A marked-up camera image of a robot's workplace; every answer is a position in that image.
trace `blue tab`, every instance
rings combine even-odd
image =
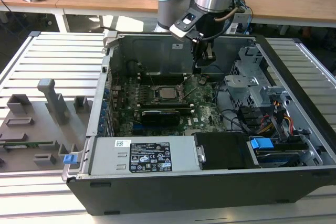
[[[255,138],[250,141],[253,149],[273,149],[274,145],[270,138]]]
[[[64,156],[63,164],[65,165],[76,165],[78,154],[67,154]]]

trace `power supply label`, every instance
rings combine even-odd
[[[131,144],[130,172],[171,172],[172,156],[169,143]]]

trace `green motherboard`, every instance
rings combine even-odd
[[[118,86],[112,86],[119,89],[113,104],[115,136],[182,136],[225,131],[215,103],[217,82],[210,82],[203,75],[184,77],[183,84],[174,84],[176,80],[167,80],[167,85],[164,80],[158,82],[155,77],[149,77],[147,82],[125,77]],[[148,110],[182,111],[180,122],[177,126],[143,126],[140,115]]]

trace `desk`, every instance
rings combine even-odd
[[[336,27],[336,0],[246,0],[253,23]]]
[[[69,31],[66,14],[157,17],[157,0],[4,0],[15,12],[51,13],[61,32]],[[336,27],[336,0],[246,0],[252,23]],[[0,11],[6,11],[0,3]]]
[[[59,0],[65,14],[157,17],[157,0]]]

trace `motherboard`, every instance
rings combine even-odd
[[[206,75],[114,77],[115,136],[182,136],[225,131],[215,99],[218,82]]]

